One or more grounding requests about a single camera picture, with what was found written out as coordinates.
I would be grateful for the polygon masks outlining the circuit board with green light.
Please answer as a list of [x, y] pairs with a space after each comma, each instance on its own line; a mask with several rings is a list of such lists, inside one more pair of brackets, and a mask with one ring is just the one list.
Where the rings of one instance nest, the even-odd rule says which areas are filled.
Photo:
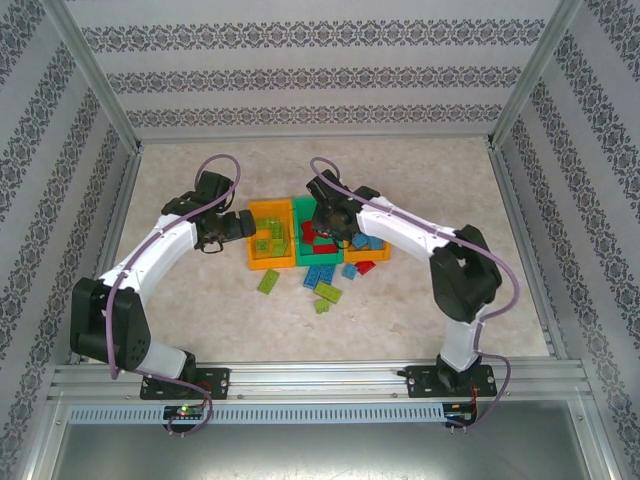
[[179, 405], [179, 406], [165, 406], [163, 411], [163, 419], [169, 421], [174, 420], [186, 420], [186, 421], [200, 421], [205, 416], [205, 410], [200, 405]]

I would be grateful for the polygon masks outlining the aluminium frame post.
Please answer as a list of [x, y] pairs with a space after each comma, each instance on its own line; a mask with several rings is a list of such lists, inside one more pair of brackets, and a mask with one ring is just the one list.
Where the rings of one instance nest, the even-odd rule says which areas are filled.
[[135, 154], [140, 140], [116, 94], [94, 56], [81, 28], [73, 18], [65, 0], [40, 0], [52, 24], [74, 58], [83, 77], [93, 90], [108, 119], [114, 126], [127, 152]]
[[486, 146], [489, 152], [496, 151], [505, 142], [512, 125], [524, 108], [529, 95], [552, 59], [554, 50], [582, 3], [583, 0], [559, 0], [494, 128], [487, 136]]

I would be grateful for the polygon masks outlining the aluminium side rail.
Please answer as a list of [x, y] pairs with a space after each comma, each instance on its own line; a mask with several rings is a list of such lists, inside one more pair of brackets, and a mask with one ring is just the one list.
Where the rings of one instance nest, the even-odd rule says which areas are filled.
[[487, 147], [487, 153], [504, 203], [547, 349], [551, 356], [560, 360], [567, 360], [570, 355], [567, 353], [562, 340], [553, 306], [547, 295], [542, 273], [536, 260], [533, 244], [529, 238], [525, 218], [521, 212], [518, 197], [503, 156], [500, 151], [491, 145]]
[[143, 148], [140, 148], [136, 155], [128, 158], [126, 167], [118, 175], [108, 178], [73, 284], [81, 278], [98, 278], [113, 265], [142, 154]]

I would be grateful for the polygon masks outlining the orange plastic bin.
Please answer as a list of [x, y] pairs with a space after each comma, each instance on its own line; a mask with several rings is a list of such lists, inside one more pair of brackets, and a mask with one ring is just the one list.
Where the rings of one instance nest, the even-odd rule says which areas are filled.
[[251, 270], [281, 269], [296, 266], [295, 232], [293, 219], [293, 205], [291, 199], [269, 199], [252, 201], [248, 204], [252, 213], [255, 225], [256, 219], [260, 217], [277, 216], [282, 224], [286, 226], [289, 235], [290, 255], [286, 257], [272, 257], [271, 250], [268, 255], [257, 255], [255, 252], [255, 242], [258, 239], [267, 239], [271, 242], [271, 230], [258, 230], [247, 240], [247, 255], [249, 268]]
[[385, 248], [383, 250], [354, 250], [351, 246], [351, 241], [345, 241], [343, 243], [343, 256], [347, 263], [357, 263], [360, 261], [387, 261], [391, 258], [391, 244], [385, 242]]

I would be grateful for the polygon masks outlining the green plastic bin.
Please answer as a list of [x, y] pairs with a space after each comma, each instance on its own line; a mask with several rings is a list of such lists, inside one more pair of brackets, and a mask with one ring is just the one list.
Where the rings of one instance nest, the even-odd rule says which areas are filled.
[[[299, 267], [309, 267], [312, 265], [341, 264], [344, 261], [343, 250], [329, 255], [314, 255], [313, 245], [306, 245], [301, 242], [300, 224], [311, 221], [316, 210], [317, 202], [312, 197], [294, 197], [293, 219], [295, 232], [296, 265]], [[315, 244], [333, 243], [329, 239], [318, 236]]]

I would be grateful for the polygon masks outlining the grey metal sheet panel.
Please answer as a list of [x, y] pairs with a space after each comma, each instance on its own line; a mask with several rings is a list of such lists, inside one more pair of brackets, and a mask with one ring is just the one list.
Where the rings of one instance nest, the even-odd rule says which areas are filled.
[[501, 439], [431, 424], [73, 425], [52, 480], [609, 480], [561, 433]]

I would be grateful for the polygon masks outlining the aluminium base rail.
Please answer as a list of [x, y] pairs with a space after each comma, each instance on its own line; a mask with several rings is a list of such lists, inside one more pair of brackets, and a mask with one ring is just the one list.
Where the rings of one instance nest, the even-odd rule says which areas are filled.
[[[267, 362], [228, 363], [229, 379], [222, 383], [229, 403], [375, 403], [409, 400], [417, 382], [401, 373], [410, 362]], [[591, 382], [578, 360], [526, 357], [506, 368], [491, 361], [494, 384], [505, 386], [503, 398], [572, 400], [591, 398]], [[141, 378], [126, 373], [112, 381], [98, 364], [55, 369], [46, 399], [67, 404], [133, 403], [139, 399]]]

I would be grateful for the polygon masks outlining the small circuit board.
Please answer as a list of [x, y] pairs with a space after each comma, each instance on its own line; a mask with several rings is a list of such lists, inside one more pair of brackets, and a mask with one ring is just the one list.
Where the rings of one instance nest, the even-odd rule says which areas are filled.
[[455, 428], [470, 426], [477, 420], [478, 407], [476, 402], [470, 403], [444, 403], [444, 418], [448, 425]]

